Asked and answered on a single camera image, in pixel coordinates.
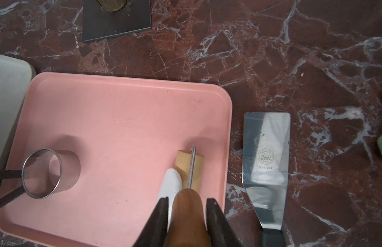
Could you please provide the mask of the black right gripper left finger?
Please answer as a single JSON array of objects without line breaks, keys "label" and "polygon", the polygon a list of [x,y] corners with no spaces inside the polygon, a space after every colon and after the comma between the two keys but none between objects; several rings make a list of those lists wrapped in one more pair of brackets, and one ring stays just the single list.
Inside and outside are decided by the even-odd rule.
[{"label": "black right gripper left finger", "polygon": [[169,199],[160,198],[133,247],[162,247],[168,230]]}]

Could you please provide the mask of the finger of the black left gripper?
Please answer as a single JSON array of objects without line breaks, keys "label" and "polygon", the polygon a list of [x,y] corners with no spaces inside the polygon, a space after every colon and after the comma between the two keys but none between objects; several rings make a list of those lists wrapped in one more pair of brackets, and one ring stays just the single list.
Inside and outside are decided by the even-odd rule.
[{"label": "finger of the black left gripper", "polygon": [[25,193],[24,187],[20,186],[17,189],[13,190],[12,192],[2,196],[0,198],[0,209],[6,206],[7,204],[11,203],[12,201],[14,201],[16,198],[18,198],[24,193]]},{"label": "finger of the black left gripper", "polygon": [[0,180],[20,179],[22,177],[21,170],[0,170]]}]

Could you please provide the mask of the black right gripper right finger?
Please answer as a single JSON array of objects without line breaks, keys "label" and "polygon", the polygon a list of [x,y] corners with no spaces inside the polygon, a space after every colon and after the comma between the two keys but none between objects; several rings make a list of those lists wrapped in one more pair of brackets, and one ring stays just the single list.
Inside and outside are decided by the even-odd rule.
[{"label": "black right gripper right finger", "polygon": [[206,200],[206,225],[212,247],[241,247],[240,241],[214,198]]}]

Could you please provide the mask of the wooden rolling pin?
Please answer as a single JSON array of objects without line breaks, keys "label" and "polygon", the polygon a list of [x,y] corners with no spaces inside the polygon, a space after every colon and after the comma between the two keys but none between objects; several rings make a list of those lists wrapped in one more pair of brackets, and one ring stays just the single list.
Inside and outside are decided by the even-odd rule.
[{"label": "wooden rolling pin", "polygon": [[178,151],[175,169],[182,179],[182,190],[174,197],[165,247],[210,247],[204,208],[199,195],[204,156],[198,155],[196,146],[191,151]]}]

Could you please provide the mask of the pink silicone mat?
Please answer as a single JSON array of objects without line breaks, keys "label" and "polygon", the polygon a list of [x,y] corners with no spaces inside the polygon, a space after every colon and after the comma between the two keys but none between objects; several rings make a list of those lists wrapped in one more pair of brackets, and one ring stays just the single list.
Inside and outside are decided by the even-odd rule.
[{"label": "pink silicone mat", "polygon": [[35,150],[77,154],[76,185],[21,195],[0,230],[54,247],[130,247],[152,213],[179,150],[204,156],[199,194],[225,205],[232,101],[214,84],[42,73],[28,88],[8,169]]}]

